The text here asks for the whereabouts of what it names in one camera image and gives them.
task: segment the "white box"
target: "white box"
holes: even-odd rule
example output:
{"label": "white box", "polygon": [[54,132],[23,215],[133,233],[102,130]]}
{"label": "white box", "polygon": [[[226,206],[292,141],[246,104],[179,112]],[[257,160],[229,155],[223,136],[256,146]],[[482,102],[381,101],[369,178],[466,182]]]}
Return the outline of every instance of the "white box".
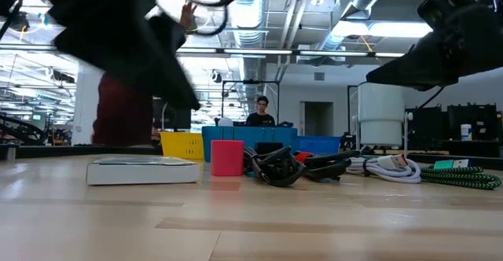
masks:
{"label": "white box", "polygon": [[200,179],[200,165],[173,157],[110,157],[87,165],[90,186],[186,183]]}

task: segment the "yellow bin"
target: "yellow bin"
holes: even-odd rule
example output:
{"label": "yellow bin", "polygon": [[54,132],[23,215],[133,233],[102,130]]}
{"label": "yellow bin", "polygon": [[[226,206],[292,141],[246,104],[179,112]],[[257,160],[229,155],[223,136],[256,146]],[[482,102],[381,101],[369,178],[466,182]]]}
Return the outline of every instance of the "yellow bin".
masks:
{"label": "yellow bin", "polygon": [[204,160],[203,135],[188,132],[161,132],[160,142],[165,156]]}

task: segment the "red object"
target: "red object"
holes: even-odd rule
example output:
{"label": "red object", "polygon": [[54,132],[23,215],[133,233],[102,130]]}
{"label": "red object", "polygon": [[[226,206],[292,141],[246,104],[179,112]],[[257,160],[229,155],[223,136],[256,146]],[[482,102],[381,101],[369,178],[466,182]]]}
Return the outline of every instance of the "red object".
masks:
{"label": "red object", "polygon": [[93,144],[131,146],[152,144],[152,95],[103,75],[94,121]]}
{"label": "red object", "polygon": [[311,156],[313,156],[313,153],[302,152],[302,153],[297,154],[296,160],[298,160],[302,164],[305,164],[306,163],[306,158],[309,158]]}
{"label": "red object", "polygon": [[211,175],[243,175],[243,151],[243,141],[213,140],[211,142]]}

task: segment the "doorway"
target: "doorway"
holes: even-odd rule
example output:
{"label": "doorway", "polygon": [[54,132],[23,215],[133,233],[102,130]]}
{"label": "doorway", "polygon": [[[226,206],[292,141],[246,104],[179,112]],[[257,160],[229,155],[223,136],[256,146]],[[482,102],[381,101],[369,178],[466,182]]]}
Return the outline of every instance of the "doorway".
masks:
{"label": "doorway", "polygon": [[333,136],[333,103],[300,102],[300,135]]}

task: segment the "man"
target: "man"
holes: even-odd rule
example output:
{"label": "man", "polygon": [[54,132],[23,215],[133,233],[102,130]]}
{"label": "man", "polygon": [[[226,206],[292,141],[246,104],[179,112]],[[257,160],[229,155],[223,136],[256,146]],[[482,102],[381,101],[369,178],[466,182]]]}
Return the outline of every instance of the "man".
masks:
{"label": "man", "polygon": [[260,96],[257,99],[257,112],[252,113],[246,119],[246,125],[249,127],[274,127],[274,118],[266,113],[269,100],[266,96]]}
{"label": "man", "polygon": [[[182,7],[180,25],[189,30],[196,6]],[[152,144],[152,95],[118,82],[106,73],[98,86],[93,144],[131,146]]]}

